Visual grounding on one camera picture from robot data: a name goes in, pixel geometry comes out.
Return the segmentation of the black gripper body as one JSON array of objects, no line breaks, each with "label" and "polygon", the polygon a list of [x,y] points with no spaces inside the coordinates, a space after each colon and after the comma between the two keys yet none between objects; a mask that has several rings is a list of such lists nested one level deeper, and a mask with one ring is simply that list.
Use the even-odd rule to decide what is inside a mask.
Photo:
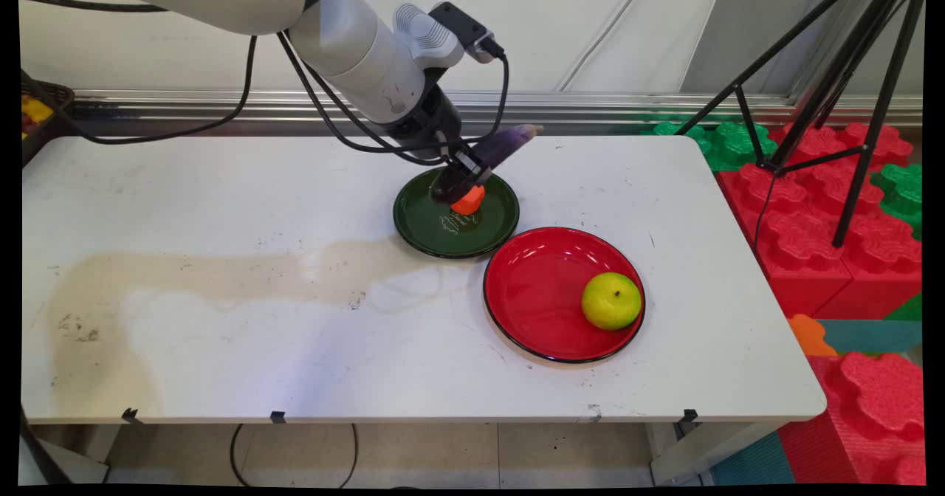
[{"label": "black gripper body", "polygon": [[384,133],[395,144],[410,147],[399,153],[410,163],[438,166],[441,164],[442,142],[459,139],[462,122],[455,106],[438,85],[426,85],[415,106],[401,119],[385,123]]}]

